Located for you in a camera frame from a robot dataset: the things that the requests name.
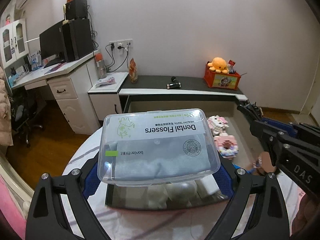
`glass cabinet door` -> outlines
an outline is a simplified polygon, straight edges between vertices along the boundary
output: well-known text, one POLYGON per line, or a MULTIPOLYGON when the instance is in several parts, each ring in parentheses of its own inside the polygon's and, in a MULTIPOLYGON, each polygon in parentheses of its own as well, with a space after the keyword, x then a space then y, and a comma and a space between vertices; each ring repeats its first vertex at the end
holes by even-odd
POLYGON ((16 34, 17 37, 14 38, 16 49, 18 49, 19 53, 25 51, 24 41, 23 41, 23 31, 22 31, 22 24, 18 23, 16 26, 16 34))
POLYGON ((12 41, 12 37, 10 37, 9 29, 4 29, 4 31, 2 32, 2 42, 3 42, 4 60, 6 62, 12 59, 11 46, 10 46, 11 41, 12 41))

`baseboard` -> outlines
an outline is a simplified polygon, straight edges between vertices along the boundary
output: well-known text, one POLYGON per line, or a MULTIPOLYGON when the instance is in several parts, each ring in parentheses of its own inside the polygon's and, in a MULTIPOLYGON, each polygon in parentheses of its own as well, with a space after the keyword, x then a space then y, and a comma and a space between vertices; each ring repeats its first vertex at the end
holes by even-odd
POLYGON ((314 118, 314 116, 310 113, 310 117, 311 117, 311 119, 315 122, 315 124, 317 125, 317 126, 320 126, 319 124, 318 124, 318 122, 317 122, 317 120, 314 118))
POLYGON ((272 107, 261 107, 262 111, 266 112, 276 112, 276 113, 283 113, 283 114, 300 114, 300 111, 295 110, 286 110, 286 109, 279 109, 279 108, 272 108, 272 107))

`orange octopus plush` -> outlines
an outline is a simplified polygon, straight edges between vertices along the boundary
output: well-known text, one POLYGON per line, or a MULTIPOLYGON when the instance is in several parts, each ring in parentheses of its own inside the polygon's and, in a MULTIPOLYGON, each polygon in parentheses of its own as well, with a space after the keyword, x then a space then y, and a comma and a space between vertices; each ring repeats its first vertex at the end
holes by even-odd
POLYGON ((224 73, 224 74, 228 74, 229 73, 229 70, 227 68, 227 62, 223 59, 223 58, 220 58, 220 57, 215 57, 212 62, 209 62, 208 63, 208 67, 209 67, 209 70, 211 71, 215 71, 217 73, 224 73))

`red storage box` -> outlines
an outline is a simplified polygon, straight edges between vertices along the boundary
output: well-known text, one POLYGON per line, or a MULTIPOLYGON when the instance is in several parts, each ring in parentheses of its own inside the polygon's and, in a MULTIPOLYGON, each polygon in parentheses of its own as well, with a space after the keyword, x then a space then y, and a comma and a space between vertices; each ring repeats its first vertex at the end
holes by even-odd
POLYGON ((237 72, 234 74, 223 74, 210 71, 206 64, 203 78, 210 88, 226 88, 237 90, 241 76, 237 72))

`green label strip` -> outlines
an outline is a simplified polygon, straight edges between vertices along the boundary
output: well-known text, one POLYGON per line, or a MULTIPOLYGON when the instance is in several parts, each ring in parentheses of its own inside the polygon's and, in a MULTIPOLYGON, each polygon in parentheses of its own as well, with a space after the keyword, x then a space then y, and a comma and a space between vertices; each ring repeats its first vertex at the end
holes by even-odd
POLYGON ((106 156, 118 156, 118 151, 106 151, 106 156))

